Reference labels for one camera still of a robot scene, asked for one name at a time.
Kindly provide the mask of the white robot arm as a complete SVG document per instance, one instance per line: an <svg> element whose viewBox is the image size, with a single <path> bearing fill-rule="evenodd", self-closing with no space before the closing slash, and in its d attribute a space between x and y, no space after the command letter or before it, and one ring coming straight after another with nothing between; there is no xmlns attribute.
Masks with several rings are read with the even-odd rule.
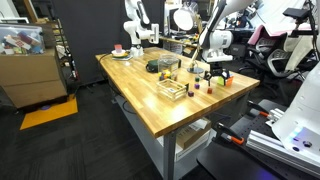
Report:
<svg viewBox="0 0 320 180"><path fill-rule="evenodd" d="M204 71L204 79L211 82L214 76L229 77L229 72L223 70L222 62L231 61L233 57L226 55L223 50L230 47L233 34L230 30L223 29L219 23L226 16L246 9L254 0L219 0L212 11L206 27L199 36L198 45L202 50L202 57L210 65L209 70Z"/></svg>

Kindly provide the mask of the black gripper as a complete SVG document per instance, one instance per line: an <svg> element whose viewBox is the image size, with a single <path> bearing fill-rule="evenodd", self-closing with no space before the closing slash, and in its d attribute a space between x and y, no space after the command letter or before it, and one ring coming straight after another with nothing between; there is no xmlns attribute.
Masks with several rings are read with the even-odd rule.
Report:
<svg viewBox="0 0 320 180"><path fill-rule="evenodd" d="M223 69L221 62L210 62L210 70L208 72L205 72L204 79L208 83L208 87L211 87L211 75L212 76L221 76L224 79L224 86L227 85L227 81L230 78L230 72L227 69Z"/></svg>

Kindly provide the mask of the aluminium rail robot base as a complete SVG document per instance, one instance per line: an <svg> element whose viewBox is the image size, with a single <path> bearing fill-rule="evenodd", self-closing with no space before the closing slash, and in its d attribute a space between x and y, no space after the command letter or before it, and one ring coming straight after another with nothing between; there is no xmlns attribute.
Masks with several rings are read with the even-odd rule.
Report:
<svg viewBox="0 0 320 180"><path fill-rule="evenodd" d="M267 124L276 138L251 130L246 146L320 177L320 64L307 75L285 112L272 110Z"/></svg>

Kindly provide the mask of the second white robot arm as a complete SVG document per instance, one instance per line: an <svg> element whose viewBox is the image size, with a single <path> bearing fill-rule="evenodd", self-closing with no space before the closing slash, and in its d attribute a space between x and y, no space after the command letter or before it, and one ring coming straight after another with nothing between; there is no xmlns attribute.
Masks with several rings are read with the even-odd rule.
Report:
<svg viewBox="0 0 320 180"><path fill-rule="evenodd" d="M125 9L130 21L126 21L123 28L130 35L130 54L139 57L144 54L142 40L148 40L152 44L159 43L159 25L150 23L141 0L125 0Z"/></svg>

